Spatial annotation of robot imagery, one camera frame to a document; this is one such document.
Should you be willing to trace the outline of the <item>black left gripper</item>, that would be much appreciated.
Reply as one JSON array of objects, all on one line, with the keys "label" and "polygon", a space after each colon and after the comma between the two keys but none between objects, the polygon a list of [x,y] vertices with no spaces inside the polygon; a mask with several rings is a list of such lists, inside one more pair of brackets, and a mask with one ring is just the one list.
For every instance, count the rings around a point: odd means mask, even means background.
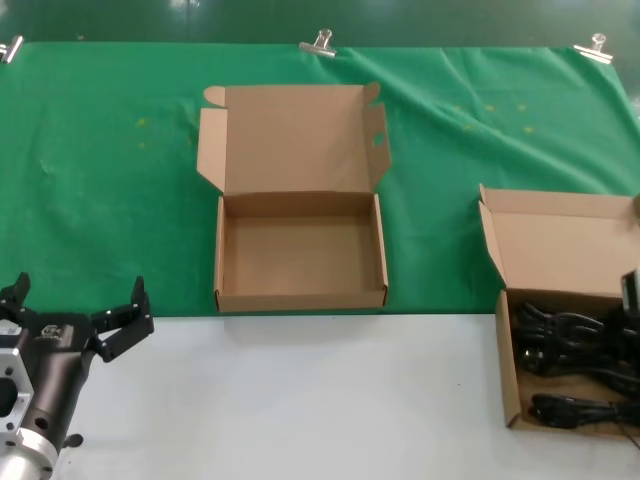
[{"label": "black left gripper", "polygon": [[30,288],[29,275],[21,272],[1,289],[0,304],[1,319],[24,321],[26,330],[21,339],[33,396],[21,426],[61,446],[93,351],[104,363],[115,360],[154,332],[154,317],[142,276],[136,278],[129,304],[94,313],[90,320],[78,313],[33,314],[24,305]]}]

